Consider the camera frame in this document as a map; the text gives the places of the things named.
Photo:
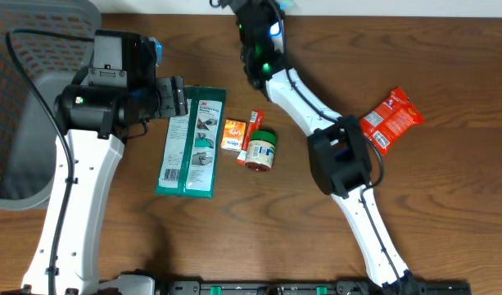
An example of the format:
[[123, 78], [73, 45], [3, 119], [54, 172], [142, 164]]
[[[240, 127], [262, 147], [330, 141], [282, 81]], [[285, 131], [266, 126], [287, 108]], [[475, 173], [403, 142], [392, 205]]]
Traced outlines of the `pale green tissue pack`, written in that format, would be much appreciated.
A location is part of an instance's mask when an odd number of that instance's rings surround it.
[[278, 0], [278, 4], [283, 10], [295, 6], [294, 0]]

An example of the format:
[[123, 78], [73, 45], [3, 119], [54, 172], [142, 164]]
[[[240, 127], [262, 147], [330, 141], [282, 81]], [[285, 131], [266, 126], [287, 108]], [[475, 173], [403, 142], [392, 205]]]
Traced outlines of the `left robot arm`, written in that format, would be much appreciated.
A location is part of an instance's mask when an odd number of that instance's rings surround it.
[[129, 128], [188, 113], [183, 79], [156, 76], [156, 39], [100, 29], [91, 43], [87, 65], [74, 75], [45, 75], [41, 84], [11, 55], [28, 93], [1, 193], [8, 210], [47, 209], [19, 294], [105, 290], [100, 235]]

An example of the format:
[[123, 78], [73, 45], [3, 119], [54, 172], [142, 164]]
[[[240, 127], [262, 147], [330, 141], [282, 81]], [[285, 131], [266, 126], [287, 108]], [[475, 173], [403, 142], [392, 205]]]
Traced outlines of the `red snack bag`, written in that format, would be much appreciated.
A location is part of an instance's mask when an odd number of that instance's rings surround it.
[[394, 88], [389, 96], [366, 116], [360, 119], [365, 136], [385, 155], [392, 144], [411, 126], [425, 121], [423, 116], [400, 88]]

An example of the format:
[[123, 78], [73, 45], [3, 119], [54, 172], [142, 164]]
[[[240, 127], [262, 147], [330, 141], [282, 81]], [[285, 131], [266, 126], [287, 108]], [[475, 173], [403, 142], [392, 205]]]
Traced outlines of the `green white packet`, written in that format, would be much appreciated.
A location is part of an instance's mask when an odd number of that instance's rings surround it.
[[169, 121], [154, 194], [211, 199], [227, 91], [187, 86], [185, 94], [188, 114]]

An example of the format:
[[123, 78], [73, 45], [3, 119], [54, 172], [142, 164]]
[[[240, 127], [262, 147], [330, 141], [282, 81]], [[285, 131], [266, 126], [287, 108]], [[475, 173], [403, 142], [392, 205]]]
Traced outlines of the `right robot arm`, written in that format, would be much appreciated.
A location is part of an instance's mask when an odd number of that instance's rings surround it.
[[310, 171], [320, 191], [340, 207], [359, 244], [369, 280], [382, 294], [419, 294], [374, 199], [370, 156], [378, 150], [354, 116], [321, 102], [288, 60], [284, 13], [275, 1], [222, 1], [237, 17], [241, 60], [252, 88], [283, 109], [307, 137]]

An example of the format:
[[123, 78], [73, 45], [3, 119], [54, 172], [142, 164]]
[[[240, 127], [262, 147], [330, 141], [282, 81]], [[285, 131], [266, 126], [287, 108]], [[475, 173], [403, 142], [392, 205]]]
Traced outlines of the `small red stick packet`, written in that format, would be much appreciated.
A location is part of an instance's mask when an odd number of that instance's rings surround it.
[[255, 131], [260, 129], [264, 118], [265, 118], [265, 113], [263, 111], [253, 110], [251, 112], [251, 118], [246, 128], [245, 138], [242, 143], [242, 150], [239, 152], [237, 156], [238, 164], [240, 165], [245, 164], [247, 149], [249, 146], [249, 142], [251, 141], [251, 136]]

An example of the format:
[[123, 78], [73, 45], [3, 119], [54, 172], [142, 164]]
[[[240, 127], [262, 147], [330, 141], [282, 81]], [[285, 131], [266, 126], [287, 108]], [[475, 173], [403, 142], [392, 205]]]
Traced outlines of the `green lid seasoning jar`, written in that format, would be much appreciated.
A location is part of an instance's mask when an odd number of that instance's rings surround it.
[[272, 169], [277, 137], [268, 131], [257, 130], [251, 136], [247, 149], [245, 167], [258, 172]]

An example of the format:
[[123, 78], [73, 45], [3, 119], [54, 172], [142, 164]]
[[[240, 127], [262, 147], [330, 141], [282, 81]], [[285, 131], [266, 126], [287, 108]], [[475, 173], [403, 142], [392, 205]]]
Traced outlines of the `small orange carton box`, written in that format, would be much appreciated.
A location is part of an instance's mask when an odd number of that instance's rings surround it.
[[246, 122], [227, 119], [224, 125], [221, 148], [227, 151], [239, 152], [242, 150], [246, 133]]

